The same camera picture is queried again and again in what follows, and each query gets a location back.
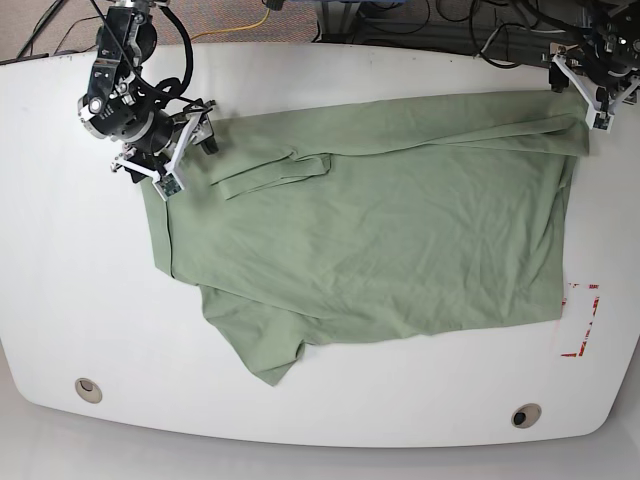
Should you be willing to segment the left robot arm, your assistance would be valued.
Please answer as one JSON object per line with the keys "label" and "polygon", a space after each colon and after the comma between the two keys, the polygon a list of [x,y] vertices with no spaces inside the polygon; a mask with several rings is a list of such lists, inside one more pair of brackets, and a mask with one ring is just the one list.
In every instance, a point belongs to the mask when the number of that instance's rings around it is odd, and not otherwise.
{"label": "left robot arm", "polygon": [[[479,42],[474,19],[481,3],[470,3],[466,23],[472,56],[494,68],[513,70],[530,65],[533,55],[548,71],[552,91],[562,93],[573,87],[587,105],[589,128],[608,131],[617,110],[639,99],[639,3],[614,5],[606,1],[580,1],[584,18],[572,24],[542,12],[529,1],[496,1],[518,17],[516,22],[498,24]],[[518,59],[494,60],[489,49],[500,35],[517,29],[527,39],[526,52]]]}

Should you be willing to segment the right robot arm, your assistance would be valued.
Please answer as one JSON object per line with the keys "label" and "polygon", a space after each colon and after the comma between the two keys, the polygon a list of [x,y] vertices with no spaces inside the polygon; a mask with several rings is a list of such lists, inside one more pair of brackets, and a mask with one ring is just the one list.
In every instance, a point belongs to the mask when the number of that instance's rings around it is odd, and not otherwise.
{"label": "right robot arm", "polygon": [[[154,8],[182,39],[185,72],[152,85],[143,79],[142,67],[157,45]],[[185,189],[181,162],[188,147],[218,151],[209,119],[216,102],[185,96],[194,73],[193,45],[167,1],[114,1],[98,17],[97,56],[78,101],[79,120],[94,137],[121,144],[112,171],[127,172],[134,183],[148,179],[168,198]]]}

